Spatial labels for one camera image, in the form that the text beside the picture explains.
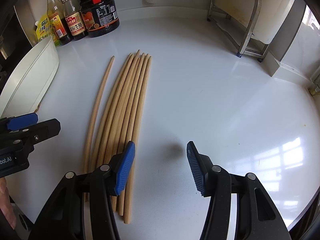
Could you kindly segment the person's left hand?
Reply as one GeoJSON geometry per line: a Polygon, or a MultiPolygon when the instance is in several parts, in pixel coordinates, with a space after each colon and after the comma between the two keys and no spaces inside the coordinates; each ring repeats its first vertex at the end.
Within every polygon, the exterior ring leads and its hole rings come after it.
{"type": "Polygon", "coordinates": [[[5,178],[0,179],[0,208],[1,211],[10,224],[10,226],[16,228],[16,216],[13,211],[13,207],[10,204],[9,191],[7,188],[7,181],[5,178]]]}

